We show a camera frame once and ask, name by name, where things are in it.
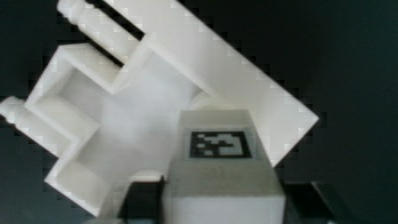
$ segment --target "white 3d printed object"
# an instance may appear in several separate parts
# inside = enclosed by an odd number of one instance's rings
[[[250,110],[273,165],[319,117],[175,0],[107,0],[139,41],[82,0],[59,11],[125,63],[90,44],[59,47],[27,102],[0,114],[59,157],[47,182],[100,214],[118,181],[168,175],[182,110]]]

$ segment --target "white plastic part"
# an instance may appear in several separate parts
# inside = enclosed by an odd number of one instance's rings
[[[223,153],[225,146],[214,140],[228,142],[230,133],[237,132],[246,138],[239,139],[241,150]],[[166,223],[283,224],[285,193],[250,113],[186,111],[182,133],[182,152],[171,162],[164,193]],[[196,148],[194,136],[212,149]],[[232,157],[244,155],[244,148],[251,156]],[[198,149],[219,154],[196,157]]]
[[[84,0],[63,0],[59,11],[122,62],[129,61],[139,40]]]
[[[273,165],[319,120],[177,0],[107,2],[146,33],[139,43],[82,0],[59,9],[125,66],[90,44],[61,46],[26,106],[0,104],[59,156],[47,182],[95,215],[114,183],[170,171],[182,110],[250,110]]]
[[[10,123],[17,125],[19,130],[29,138],[40,143],[43,148],[56,156],[61,156],[65,150],[68,149],[66,137],[27,110],[24,104],[24,100],[10,97],[0,104],[0,114]]]

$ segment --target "black background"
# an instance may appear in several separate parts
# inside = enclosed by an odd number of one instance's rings
[[[331,183],[354,216],[397,223],[398,1],[186,4],[322,118],[281,178]],[[58,46],[86,42],[56,5],[0,0],[3,99],[27,98]],[[82,223],[90,214],[43,182],[56,158],[0,127],[0,224]]]

